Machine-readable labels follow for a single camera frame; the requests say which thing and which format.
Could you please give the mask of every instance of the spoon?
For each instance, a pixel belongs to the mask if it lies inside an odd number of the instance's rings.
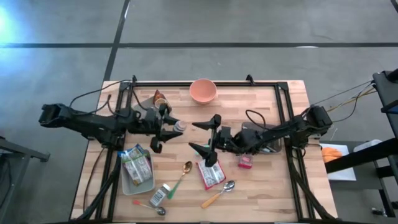
[[[182,175],[181,175],[180,179],[179,179],[178,182],[175,184],[173,190],[171,190],[170,193],[167,195],[167,198],[168,198],[168,199],[173,198],[174,193],[175,193],[175,191],[177,190],[177,187],[178,187],[178,186],[180,185],[180,183],[181,183],[182,177],[183,177],[185,174],[189,173],[189,172],[191,171],[191,169],[192,169],[192,162],[191,162],[191,161],[186,162],[186,163],[184,164],[184,166],[182,167]]]
[[[215,194],[214,196],[212,196],[211,198],[209,198],[206,202],[204,202],[201,207],[202,208],[207,208],[209,207],[209,205],[211,205],[216,199],[218,199],[218,197],[224,193],[224,192],[230,192],[232,191],[232,189],[234,189],[235,187],[235,181],[230,180],[227,183],[224,184],[223,190],[218,192],[217,194]]]
[[[140,205],[140,206],[143,206],[143,207],[146,207],[146,208],[150,208],[150,209],[154,209],[158,215],[166,215],[166,209],[164,209],[164,207],[152,208],[152,207],[150,207],[148,205],[144,205],[143,203],[141,203],[138,200],[133,201],[133,204],[134,205]]]

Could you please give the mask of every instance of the orange bowl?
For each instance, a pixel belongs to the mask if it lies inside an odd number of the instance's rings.
[[[216,97],[217,87],[211,80],[201,78],[191,84],[189,93],[197,103],[206,104]]]

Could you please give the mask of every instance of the butcher block tabletop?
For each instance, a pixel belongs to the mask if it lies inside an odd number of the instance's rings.
[[[290,97],[294,114],[300,114],[309,106],[304,82],[301,80],[286,81],[289,84]],[[114,82],[104,82],[107,86]],[[111,107],[114,109],[118,97],[119,84],[115,84],[101,92],[98,106],[103,105],[108,95]],[[202,209],[200,205],[223,188],[223,184],[205,190],[203,181],[196,162],[201,157],[188,145],[188,142],[207,144],[210,131],[205,131],[191,125],[192,122],[208,121],[214,114],[221,115],[221,125],[231,126],[231,134],[234,136],[240,129],[242,122],[249,121],[245,115],[247,109],[255,110],[262,114],[267,124],[280,124],[274,87],[265,86],[225,86],[218,87],[217,97],[207,105],[195,103],[190,94],[189,87],[135,87],[138,99],[142,104],[151,101],[156,90],[163,93],[169,101],[174,118],[188,123],[182,136],[173,138],[163,143],[161,154],[155,154],[149,147],[151,136],[127,134],[125,149],[130,149],[140,144],[144,149],[150,150],[154,163],[154,177],[156,187],[150,192],[137,195],[124,195],[121,179],[118,185],[118,193],[114,208],[114,222],[292,222],[297,221],[295,213],[292,186],[290,184],[289,170],[287,167],[285,149],[273,155],[255,155],[252,169],[238,167],[238,157],[232,153],[218,151],[218,160],[223,168],[227,180],[235,180],[235,188],[221,195],[217,201],[208,208]],[[287,116],[285,96],[282,93],[282,103]],[[136,101],[133,100],[133,108],[138,110]],[[99,115],[109,116],[111,112],[106,107],[97,112]],[[255,121],[262,120],[251,115]],[[75,202],[72,208],[71,218],[76,218],[83,213],[83,196],[87,182],[93,169],[94,162],[101,152],[101,144],[90,141],[86,152],[81,177],[77,188]],[[88,194],[86,207],[98,193],[103,175],[106,150],[102,153],[96,166]],[[159,216],[155,211],[134,205],[133,200],[140,200],[148,205],[149,199],[162,185],[167,184],[171,188],[182,175],[182,167],[187,161],[194,163],[190,173],[184,176],[173,199],[165,199],[162,207],[167,211],[165,216]],[[335,203],[322,160],[320,148],[309,145],[304,157],[307,169],[308,181],[311,191],[326,208],[337,216]],[[103,216],[108,212],[110,190],[104,200]],[[300,198],[304,217],[308,217],[304,195],[300,190]]]

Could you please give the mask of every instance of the gray floor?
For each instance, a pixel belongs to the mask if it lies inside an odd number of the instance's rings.
[[[123,0],[0,1],[0,42],[113,42]],[[131,1],[121,42],[398,42],[398,13],[390,0],[136,0]],[[32,161],[10,223],[68,219],[87,141],[66,129],[37,122],[43,103],[69,103],[101,86],[111,49],[0,49],[0,133],[42,152]],[[398,48],[327,49],[119,49],[111,80],[305,80],[310,102],[398,67]],[[359,90],[324,102],[335,106]],[[76,102],[92,110],[98,94]],[[378,96],[358,102],[352,118],[336,123],[324,139],[391,138]],[[348,115],[351,106],[330,114]],[[398,189],[386,180],[391,199]],[[333,189],[341,218],[387,223],[375,191]]]

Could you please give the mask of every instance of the food packet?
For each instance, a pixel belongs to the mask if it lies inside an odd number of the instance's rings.
[[[251,169],[253,166],[253,156],[250,154],[243,154],[239,157],[238,167],[242,167],[245,169]]]
[[[217,185],[225,180],[226,177],[224,171],[218,161],[212,167],[206,167],[205,160],[197,162],[197,164],[199,167],[201,178],[203,180],[203,183],[205,184],[205,190],[208,190],[214,185]]]
[[[140,145],[137,144],[132,149],[118,152],[118,155],[135,186],[138,186],[152,177],[149,161]]]

